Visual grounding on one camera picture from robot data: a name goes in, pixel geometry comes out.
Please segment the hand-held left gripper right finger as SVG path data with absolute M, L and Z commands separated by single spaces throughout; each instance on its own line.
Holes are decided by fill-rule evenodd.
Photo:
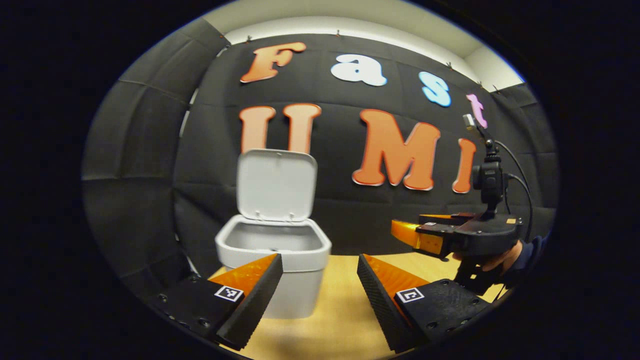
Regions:
M 443 342 L 484 315 L 491 303 L 454 280 L 429 282 L 368 254 L 356 271 L 387 346 L 395 353 Z

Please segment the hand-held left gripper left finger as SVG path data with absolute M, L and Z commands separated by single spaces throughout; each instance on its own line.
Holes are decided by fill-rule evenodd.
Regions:
M 158 314 L 215 344 L 247 346 L 283 274 L 282 256 L 272 253 L 218 276 L 191 275 L 149 297 Z

